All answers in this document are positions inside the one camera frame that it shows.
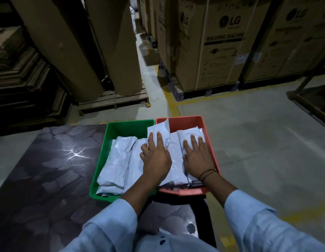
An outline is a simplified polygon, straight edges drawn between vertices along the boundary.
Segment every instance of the concrete floor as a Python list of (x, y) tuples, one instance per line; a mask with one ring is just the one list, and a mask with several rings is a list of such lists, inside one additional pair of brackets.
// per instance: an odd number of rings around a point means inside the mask
[[(325, 127), (286, 97), (301, 81), (176, 102), (162, 77), (158, 54), (137, 35), (139, 63), (150, 102), (78, 115), (68, 125), (201, 115), (222, 175), (278, 215), (325, 244)], [(311, 86), (325, 84), (325, 75)], [(0, 185), (37, 131), (0, 137)]]

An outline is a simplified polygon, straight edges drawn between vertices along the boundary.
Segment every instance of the red plastic crate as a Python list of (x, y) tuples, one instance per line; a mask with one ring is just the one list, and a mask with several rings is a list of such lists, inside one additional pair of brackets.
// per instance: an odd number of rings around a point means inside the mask
[[(155, 120), (155, 123), (158, 124), (158, 123), (164, 122), (166, 119), (167, 118), (157, 118)], [(219, 171), (219, 165), (217, 163), (215, 154), (211, 147), (210, 139), (209, 139), (209, 136), (207, 133), (207, 128), (204, 124), (203, 118), (201, 116), (169, 118), (169, 129), (170, 129), (171, 133), (176, 132), (178, 130), (190, 129), (190, 128), (193, 128), (196, 126), (198, 128), (202, 128), (205, 141), (206, 141), (207, 146), (210, 150), (210, 153), (214, 159), (215, 168), (218, 170), (219, 173), (221, 173)], [(179, 195), (179, 196), (187, 196), (187, 195), (205, 195), (206, 193), (209, 192), (209, 189), (206, 187), (197, 187), (197, 188), (179, 189), (178, 191), (173, 191), (173, 190), (161, 188), (161, 189), (159, 189), (159, 191), (163, 192), (163, 193), (175, 194), (175, 195)]]

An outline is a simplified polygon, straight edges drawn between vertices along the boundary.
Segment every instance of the white plastic mailer bag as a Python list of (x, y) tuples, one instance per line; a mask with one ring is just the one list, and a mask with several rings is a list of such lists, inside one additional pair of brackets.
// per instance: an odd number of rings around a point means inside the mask
[(174, 185), (187, 184), (188, 179), (184, 172), (182, 151), (177, 132), (170, 134), (170, 142), (167, 149), (172, 159), (172, 166), (167, 177), (161, 182), (160, 186), (169, 182), (173, 182)]
[(147, 138), (138, 139), (133, 145), (131, 151), (130, 162), (128, 163), (128, 171), (125, 180), (124, 193), (134, 185), (134, 183), (143, 174), (144, 162), (140, 158), (141, 146), (147, 143)]
[(150, 135), (150, 132), (153, 132), (153, 140), (155, 146), (157, 146), (157, 132), (160, 132), (162, 135), (163, 145), (166, 148), (170, 141), (170, 131), (169, 131), (169, 121), (166, 119), (162, 123), (158, 123), (154, 126), (147, 128), (147, 137)]
[[(177, 135), (179, 136), (180, 146), (182, 148), (183, 154), (187, 154), (187, 152), (185, 151), (184, 146), (183, 146), (184, 140), (187, 140), (189, 147), (193, 150), (192, 140), (190, 139), (191, 135), (195, 136), (196, 142), (198, 144), (199, 144), (199, 136), (201, 136), (203, 139), (203, 142), (205, 142), (202, 128), (199, 129), (198, 127), (193, 127), (193, 128), (187, 129), (187, 130), (179, 130), (179, 131), (177, 131)], [(197, 178), (194, 178), (190, 174), (188, 174), (187, 176), (188, 176), (189, 182), (194, 182), (194, 181), (198, 180)]]
[(99, 186), (96, 194), (102, 194), (102, 196), (106, 195), (121, 195), (123, 193), (123, 189), (117, 186)]
[(124, 187), (131, 148), (136, 139), (134, 136), (117, 137), (114, 145), (111, 147), (108, 159), (97, 178), (97, 183), (100, 186)]

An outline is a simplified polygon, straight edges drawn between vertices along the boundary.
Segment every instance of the black bracelet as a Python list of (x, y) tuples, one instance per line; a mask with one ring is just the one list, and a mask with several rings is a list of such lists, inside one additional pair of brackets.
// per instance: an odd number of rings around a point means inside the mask
[(217, 172), (217, 171), (214, 170), (214, 171), (208, 173), (208, 174), (203, 178), (203, 180), (202, 180), (202, 184), (204, 184), (204, 180), (205, 180), (205, 179), (206, 179), (210, 174), (213, 174), (214, 172)]
[(201, 173), (201, 175), (199, 176), (198, 180), (201, 181), (201, 177), (202, 177), (205, 173), (207, 173), (207, 172), (209, 172), (209, 171), (216, 171), (216, 169), (208, 169), (208, 170), (204, 171), (203, 173)]

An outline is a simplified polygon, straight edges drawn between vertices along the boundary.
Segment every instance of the brown paper roll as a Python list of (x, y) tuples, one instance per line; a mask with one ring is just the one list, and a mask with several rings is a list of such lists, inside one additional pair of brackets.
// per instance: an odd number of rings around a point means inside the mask
[(85, 0), (85, 5), (116, 93), (140, 92), (142, 79), (129, 0)]
[(104, 89), (54, 0), (11, 0), (40, 52), (66, 78), (77, 101), (93, 101)]

